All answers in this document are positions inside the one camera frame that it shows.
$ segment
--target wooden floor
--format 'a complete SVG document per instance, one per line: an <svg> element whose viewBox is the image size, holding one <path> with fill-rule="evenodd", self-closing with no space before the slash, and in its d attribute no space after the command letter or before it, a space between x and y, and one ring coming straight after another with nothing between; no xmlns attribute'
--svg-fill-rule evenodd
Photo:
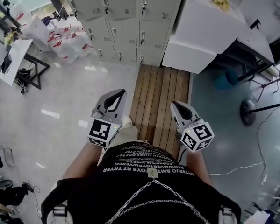
<svg viewBox="0 0 280 224"><path fill-rule="evenodd" d="M173 100L187 103L189 74L173 68L141 65L130 110L138 139L165 149L174 158L178 157L179 145L170 103Z"/></svg>

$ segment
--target yellow cloth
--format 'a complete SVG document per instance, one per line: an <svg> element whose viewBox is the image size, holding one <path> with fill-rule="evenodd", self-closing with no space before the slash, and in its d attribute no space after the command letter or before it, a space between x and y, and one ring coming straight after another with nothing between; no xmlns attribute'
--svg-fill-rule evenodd
<svg viewBox="0 0 280 224"><path fill-rule="evenodd" d="M229 0L212 0L212 2L218 5L224 12L229 10Z"/></svg>

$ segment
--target beige pants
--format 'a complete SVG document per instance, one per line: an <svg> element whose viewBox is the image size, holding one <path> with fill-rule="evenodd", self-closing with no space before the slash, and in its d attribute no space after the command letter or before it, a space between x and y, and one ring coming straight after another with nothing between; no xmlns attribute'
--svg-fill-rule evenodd
<svg viewBox="0 0 280 224"><path fill-rule="evenodd" d="M138 129L133 125L126 125L121 127L114 140L108 146L108 149L120 144L128 143L128 142L143 142L137 140L138 137Z"/></svg>

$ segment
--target locker door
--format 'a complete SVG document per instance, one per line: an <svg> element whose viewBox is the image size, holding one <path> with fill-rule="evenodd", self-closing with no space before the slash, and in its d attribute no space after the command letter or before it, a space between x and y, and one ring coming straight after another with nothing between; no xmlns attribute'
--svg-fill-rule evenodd
<svg viewBox="0 0 280 224"><path fill-rule="evenodd" d="M136 16L136 0L101 0L103 10L107 8L107 16L111 19Z"/></svg>
<svg viewBox="0 0 280 224"><path fill-rule="evenodd" d="M161 50L140 48L138 59L140 64L160 66Z"/></svg>
<svg viewBox="0 0 280 224"><path fill-rule="evenodd" d="M108 32L107 22L104 17L98 17L89 21L80 21L93 45L96 43L112 43Z"/></svg>
<svg viewBox="0 0 280 224"><path fill-rule="evenodd" d="M170 22L176 0L137 0L137 12L142 13L142 19Z"/></svg>
<svg viewBox="0 0 280 224"><path fill-rule="evenodd" d="M140 20L139 45L140 47L154 47L162 50L169 24L159 21Z"/></svg>
<svg viewBox="0 0 280 224"><path fill-rule="evenodd" d="M109 20L116 45L136 46L136 19Z"/></svg>
<svg viewBox="0 0 280 224"><path fill-rule="evenodd" d="M110 43L97 43L95 50L98 55L98 59L104 62L116 62L116 53L113 45Z"/></svg>
<svg viewBox="0 0 280 224"><path fill-rule="evenodd" d="M114 47L118 63L136 65L136 47Z"/></svg>
<svg viewBox="0 0 280 224"><path fill-rule="evenodd" d="M67 0L71 9L76 10L77 19L86 20L103 15L100 0Z"/></svg>

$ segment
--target white shoe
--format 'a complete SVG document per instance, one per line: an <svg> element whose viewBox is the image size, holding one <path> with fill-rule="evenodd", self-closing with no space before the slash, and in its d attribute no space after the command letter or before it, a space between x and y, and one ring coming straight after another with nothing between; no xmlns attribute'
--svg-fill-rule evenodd
<svg viewBox="0 0 280 224"><path fill-rule="evenodd" d="M130 116L124 116L122 121L122 126L129 126L132 124Z"/></svg>

